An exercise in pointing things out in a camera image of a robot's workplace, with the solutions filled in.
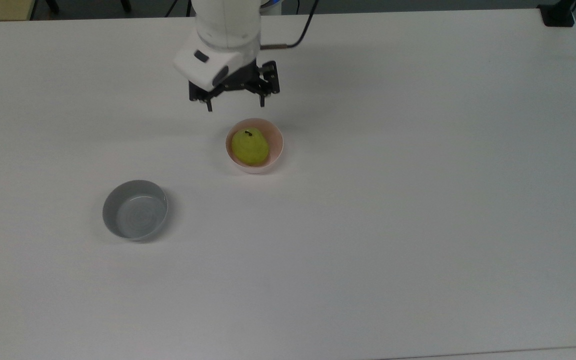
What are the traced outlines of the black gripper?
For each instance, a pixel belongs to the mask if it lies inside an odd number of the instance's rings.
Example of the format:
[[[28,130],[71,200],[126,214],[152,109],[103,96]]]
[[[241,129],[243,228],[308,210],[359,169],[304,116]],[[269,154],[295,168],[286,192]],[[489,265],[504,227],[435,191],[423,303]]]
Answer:
[[[222,92],[249,91],[259,96],[259,105],[265,107],[266,98],[281,92],[277,62],[272,60],[258,67],[254,59],[242,68],[231,72],[224,66],[217,72],[212,80],[214,87],[206,91],[196,84],[189,82],[189,100],[198,101],[206,105],[208,112],[213,112],[212,99]]]

